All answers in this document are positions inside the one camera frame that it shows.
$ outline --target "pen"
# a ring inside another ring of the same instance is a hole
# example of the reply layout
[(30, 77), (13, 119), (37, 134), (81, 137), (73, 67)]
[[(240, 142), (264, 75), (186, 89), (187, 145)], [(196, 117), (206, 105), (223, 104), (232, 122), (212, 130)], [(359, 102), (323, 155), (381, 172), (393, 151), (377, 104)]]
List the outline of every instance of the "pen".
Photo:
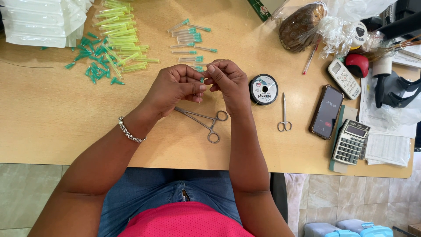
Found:
[(307, 70), (309, 69), (310, 63), (312, 62), (313, 55), (317, 51), (318, 47), (319, 47), (319, 44), (316, 44), (313, 47), (313, 52), (310, 54), (309, 60), (307, 61), (306, 67), (304, 68), (303, 75), (307, 74)]

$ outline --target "forceps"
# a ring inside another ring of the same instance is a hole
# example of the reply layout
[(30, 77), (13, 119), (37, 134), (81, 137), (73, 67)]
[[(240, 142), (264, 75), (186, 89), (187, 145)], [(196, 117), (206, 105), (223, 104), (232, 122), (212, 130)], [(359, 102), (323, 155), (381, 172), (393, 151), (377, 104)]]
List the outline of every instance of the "forceps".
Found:
[[(280, 123), (278, 123), (278, 130), (279, 130), (279, 132), (283, 132), (283, 131), (291, 131), (291, 128), (292, 128), (292, 123), (291, 122), (289, 122), (289, 121), (287, 121), (287, 108), (286, 108), (286, 101), (285, 101), (285, 94), (284, 93), (282, 93), (282, 96), (284, 97), (284, 121), (283, 122), (280, 122)], [(279, 125), (280, 124), (283, 124), (284, 126), (284, 129), (280, 129), (279, 128)]]
[[(220, 110), (220, 111), (218, 111), (218, 112), (216, 112), (216, 118), (211, 118), (211, 117), (207, 117), (207, 116), (204, 116), (204, 115), (201, 115), (201, 114), (197, 114), (197, 113), (193, 113), (193, 112), (190, 112), (190, 111), (187, 111), (187, 110), (184, 110), (184, 109), (182, 109), (182, 108), (179, 108), (179, 107), (175, 107), (174, 108), (174, 110), (176, 110), (176, 111), (178, 111), (178, 112), (180, 112), (180, 113), (182, 113), (182, 114), (184, 114), (184, 115), (186, 115), (186, 116), (189, 116), (190, 118), (192, 118), (192, 119), (194, 119), (196, 122), (198, 122), (199, 124), (201, 124), (201, 125), (203, 125), (204, 127), (206, 127), (207, 129), (209, 129), (209, 135), (208, 135), (208, 140), (211, 142), (211, 143), (217, 143), (217, 142), (219, 142), (219, 135), (216, 133), (216, 132), (214, 132), (213, 131), (213, 126), (215, 125), (215, 123), (216, 123), (216, 121), (217, 120), (219, 120), (219, 121), (225, 121), (225, 120), (227, 120), (228, 119), (228, 114), (225, 112), (225, 111), (223, 111), (223, 110)], [(220, 118), (219, 116), (218, 116), (218, 114), (219, 113), (224, 113), (225, 114), (225, 118), (224, 119), (222, 119), (222, 118)], [(212, 119), (212, 125), (210, 126), (210, 127), (208, 127), (208, 126), (206, 126), (204, 123), (202, 123), (202, 122), (200, 122), (199, 120), (197, 120), (197, 119), (195, 119), (194, 117), (192, 117), (191, 115), (189, 115), (189, 114), (192, 114), (192, 115), (196, 115), (196, 116), (200, 116), (200, 117), (203, 117), (203, 118), (207, 118), (207, 119)], [(215, 134), (217, 137), (218, 137), (218, 140), (216, 141), (216, 142), (213, 142), (213, 141), (211, 141), (211, 135), (212, 134)]]

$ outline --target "red object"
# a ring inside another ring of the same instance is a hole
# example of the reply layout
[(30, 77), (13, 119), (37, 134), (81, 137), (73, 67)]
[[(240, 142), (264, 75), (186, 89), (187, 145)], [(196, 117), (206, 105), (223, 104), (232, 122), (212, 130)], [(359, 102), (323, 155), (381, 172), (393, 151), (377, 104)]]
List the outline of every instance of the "red object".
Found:
[(368, 74), (368, 59), (359, 54), (349, 54), (345, 59), (345, 66), (350, 73), (359, 78), (364, 78)]
[(235, 220), (200, 202), (175, 202), (133, 217), (118, 237), (253, 237)]

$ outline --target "pink shirt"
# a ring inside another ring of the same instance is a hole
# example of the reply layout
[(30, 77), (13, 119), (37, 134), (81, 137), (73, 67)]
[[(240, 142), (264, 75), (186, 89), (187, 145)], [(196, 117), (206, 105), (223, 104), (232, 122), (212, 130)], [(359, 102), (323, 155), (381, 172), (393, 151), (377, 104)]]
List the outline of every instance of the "pink shirt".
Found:
[(241, 225), (200, 202), (175, 202), (143, 211), (118, 237), (228, 236), (251, 237)]

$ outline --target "smartphone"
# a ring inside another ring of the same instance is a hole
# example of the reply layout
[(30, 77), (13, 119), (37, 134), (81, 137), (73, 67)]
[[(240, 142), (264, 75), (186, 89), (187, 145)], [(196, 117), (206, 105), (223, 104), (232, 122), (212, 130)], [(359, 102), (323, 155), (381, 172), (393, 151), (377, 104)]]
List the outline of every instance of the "smartphone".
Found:
[(340, 91), (331, 85), (324, 86), (309, 127), (310, 132), (329, 140), (332, 137), (333, 127), (343, 100), (344, 94)]

